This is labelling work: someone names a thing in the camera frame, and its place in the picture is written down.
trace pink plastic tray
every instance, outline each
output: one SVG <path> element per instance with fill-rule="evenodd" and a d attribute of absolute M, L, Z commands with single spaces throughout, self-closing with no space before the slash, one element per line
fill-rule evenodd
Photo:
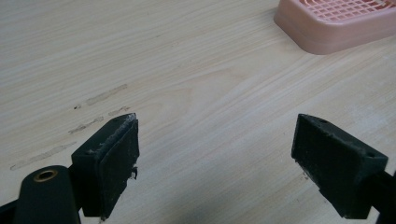
<path fill-rule="evenodd" d="M 280 0 L 274 21 L 302 49 L 329 54 L 396 35 L 396 4 L 390 0 Z"/>

